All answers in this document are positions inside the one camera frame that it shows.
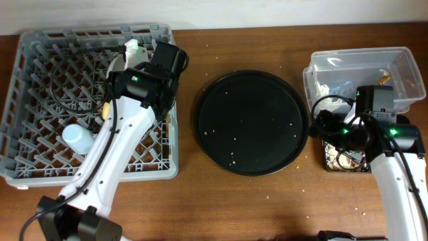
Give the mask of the light blue cup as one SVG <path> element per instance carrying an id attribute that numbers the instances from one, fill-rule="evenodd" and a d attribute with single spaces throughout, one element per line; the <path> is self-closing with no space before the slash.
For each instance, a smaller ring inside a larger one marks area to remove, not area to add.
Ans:
<path id="1" fill-rule="evenodd" d="M 88 154 L 95 141 L 93 134 L 78 124 L 66 126 L 62 131 L 62 139 L 79 155 Z"/>

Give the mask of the white round plate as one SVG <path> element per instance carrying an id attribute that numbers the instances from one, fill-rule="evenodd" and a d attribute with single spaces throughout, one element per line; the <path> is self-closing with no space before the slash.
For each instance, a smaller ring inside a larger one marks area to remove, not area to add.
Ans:
<path id="1" fill-rule="evenodd" d="M 124 60 L 124 55 L 118 54 L 116 57 L 113 58 L 113 60 L 110 63 L 106 72 L 106 78 L 109 78 L 109 75 L 112 72 L 122 72 L 125 69 L 126 69 L 126 62 Z"/>

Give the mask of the yellow bowl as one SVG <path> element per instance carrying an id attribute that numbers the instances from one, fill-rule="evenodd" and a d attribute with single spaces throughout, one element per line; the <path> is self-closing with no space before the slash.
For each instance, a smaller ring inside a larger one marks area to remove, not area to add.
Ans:
<path id="1" fill-rule="evenodd" d="M 108 113 L 110 110 L 110 103 L 105 102 L 102 107 L 102 119 L 105 121 L 108 118 Z"/>

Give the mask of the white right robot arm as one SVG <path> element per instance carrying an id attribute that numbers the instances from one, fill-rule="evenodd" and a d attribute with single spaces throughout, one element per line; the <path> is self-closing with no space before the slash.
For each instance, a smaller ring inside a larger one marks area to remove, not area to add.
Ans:
<path id="1" fill-rule="evenodd" d="M 311 112 L 311 131 L 338 154 L 360 153 L 381 193 L 389 240 L 427 239 L 425 148 L 419 129 L 366 110 L 350 120 L 327 110 Z"/>

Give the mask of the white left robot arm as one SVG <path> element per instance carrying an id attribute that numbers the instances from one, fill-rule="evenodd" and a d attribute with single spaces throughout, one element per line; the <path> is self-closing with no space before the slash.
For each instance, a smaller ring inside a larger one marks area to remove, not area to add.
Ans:
<path id="1" fill-rule="evenodd" d="M 107 70 L 110 109 L 83 164 L 56 199 L 43 196 L 23 225 L 39 222 L 46 240 L 123 240 L 122 226 L 109 220 L 120 178 L 132 152 L 156 121 L 174 107 L 189 56 L 157 42 L 142 60 L 135 39 L 118 46 Z"/>

